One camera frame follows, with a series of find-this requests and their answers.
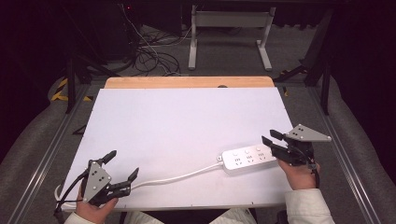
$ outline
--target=white board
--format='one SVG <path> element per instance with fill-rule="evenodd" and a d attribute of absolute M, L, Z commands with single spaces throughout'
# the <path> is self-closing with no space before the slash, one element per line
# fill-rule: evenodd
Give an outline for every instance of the white board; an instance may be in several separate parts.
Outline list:
<path fill-rule="evenodd" d="M 261 144 L 262 135 L 270 137 L 271 129 L 292 129 L 277 88 L 103 89 L 64 191 L 88 160 L 111 150 L 118 154 L 103 166 L 112 176 L 111 184 L 125 181 L 139 167 L 136 185 L 215 164 L 224 150 Z M 218 167 L 171 184 L 134 189 L 120 198 L 116 209 L 272 206 L 284 203 L 288 190 L 278 166 L 238 175 Z M 77 193 L 75 187 L 67 200 L 75 200 Z"/>

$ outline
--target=white power strip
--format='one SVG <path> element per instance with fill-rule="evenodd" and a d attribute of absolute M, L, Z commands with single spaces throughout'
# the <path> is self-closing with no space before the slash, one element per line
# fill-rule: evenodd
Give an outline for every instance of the white power strip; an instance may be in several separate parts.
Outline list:
<path fill-rule="evenodd" d="M 228 174 L 259 170 L 276 164 L 271 148 L 263 144 L 224 151 L 218 160 L 224 162 L 224 170 Z"/>

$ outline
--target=white sleeve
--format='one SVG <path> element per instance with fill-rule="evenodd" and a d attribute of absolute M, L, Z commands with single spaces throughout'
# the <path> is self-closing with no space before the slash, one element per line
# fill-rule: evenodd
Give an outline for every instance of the white sleeve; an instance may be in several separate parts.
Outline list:
<path fill-rule="evenodd" d="M 290 224 L 333 224 L 330 210 L 319 189 L 300 189 L 285 194 Z"/>
<path fill-rule="evenodd" d="M 70 214 L 64 224 L 94 224 L 93 222 L 87 221 L 82 217 L 79 217 L 76 213 Z"/>

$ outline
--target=hand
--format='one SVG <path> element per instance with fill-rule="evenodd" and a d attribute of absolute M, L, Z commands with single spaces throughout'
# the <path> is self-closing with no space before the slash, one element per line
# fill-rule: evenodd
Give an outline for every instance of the hand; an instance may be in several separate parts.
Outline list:
<path fill-rule="evenodd" d="M 282 160 L 277 160 L 277 163 L 285 172 L 292 189 L 314 189 L 316 187 L 315 175 L 306 165 L 290 166 Z M 318 172 L 320 170 L 319 164 L 317 164 L 317 170 Z"/>
<path fill-rule="evenodd" d="M 79 190 L 77 199 L 82 200 L 81 189 Z M 116 206 L 118 201 L 119 201 L 118 198 L 112 199 L 108 201 L 105 205 L 103 205 L 101 208 L 96 207 L 95 205 L 92 205 L 90 203 L 78 202 L 76 214 L 79 217 L 82 217 L 90 222 L 96 224 L 102 224 L 105 223 L 107 215 L 110 214 L 110 212 L 113 210 L 114 206 Z"/>

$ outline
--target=table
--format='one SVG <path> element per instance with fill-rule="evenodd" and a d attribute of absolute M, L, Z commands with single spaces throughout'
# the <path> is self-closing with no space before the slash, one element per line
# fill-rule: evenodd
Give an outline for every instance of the table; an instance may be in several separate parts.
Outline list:
<path fill-rule="evenodd" d="M 191 44 L 189 69 L 195 69 L 197 54 L 196 27 L 263 27 L 262 39 L 257 40 L 257 47 L 262 57 L 262 64 L 266 71 L 272 71 L 272 65 L 265 50 L 265 43 L 275 16 L 275 8 L 268 12 L 223 12 L 223 11 L 197 11 L 197 6 L 192 6 L 191 11 Z"/>
<path fill-rule="evenodd" d="M 111 150 L 118 151 L 118 156 L 104 165 L 112 175 L 111 183 L 124 181 L 139 167 L 135 185 L 209 166 L 225 150 L 261 144 L 261 134 L 269 135 L 270 129 L 291 130 L 278 89 L 270 80 L 110 78 L 96 99 L 64 185 L 70 185 L 88 160 L 102 158 Z M 175 88 L 166 88 L 172 82 Z M 251 83 L 254 88 L 246 88 Z M 216 88 L 219 84 L 235 88 Z M 228 175 L 219 167 L 175 183 L 134 189 L 129 197 L 120 199 L 116 210 L 273 206 L 285 202 L 288 190 L 278 166 L 238 175 Z M 68 199 L 76 196 L 74 189 Z"/>

